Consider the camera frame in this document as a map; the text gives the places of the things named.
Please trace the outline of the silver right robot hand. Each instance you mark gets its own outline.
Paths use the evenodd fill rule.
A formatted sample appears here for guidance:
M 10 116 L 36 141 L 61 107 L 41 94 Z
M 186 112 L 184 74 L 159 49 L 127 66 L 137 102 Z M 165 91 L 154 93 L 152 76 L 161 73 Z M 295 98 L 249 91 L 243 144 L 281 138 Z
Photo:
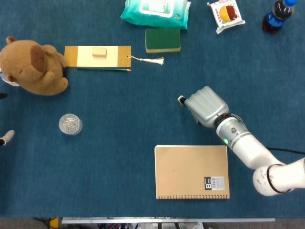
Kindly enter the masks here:
M 177 100 L 181 105 L 187 107 L 197 123 L 208 128 L 215 128 L 216 119 L 223 114 L 230 113 L 227 103 L 209 86 L 198 90 L 189 98 L 180 95 Z

